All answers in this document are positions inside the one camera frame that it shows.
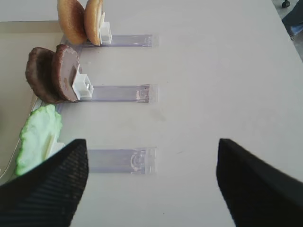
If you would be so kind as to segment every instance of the tabletop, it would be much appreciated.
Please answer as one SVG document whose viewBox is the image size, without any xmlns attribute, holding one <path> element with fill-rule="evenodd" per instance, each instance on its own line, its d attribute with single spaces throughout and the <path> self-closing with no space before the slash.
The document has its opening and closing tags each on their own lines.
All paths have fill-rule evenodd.
<svg viewBox="0 0 303 227">
<path fill-rule="evenodd" d="M 60 141 L 157 147 L 158 170 L 90 174 L 72 227 L 234 226 L 215 177 L 219 138 L 303 181 L 303 64 L 270 0 L 112 0 L 104 11 L 114 35 L 160 45 L 84 49 L 83 72 L 93 85 L 157 84 L 159 101 L 66 105 Z"/>
</svg>

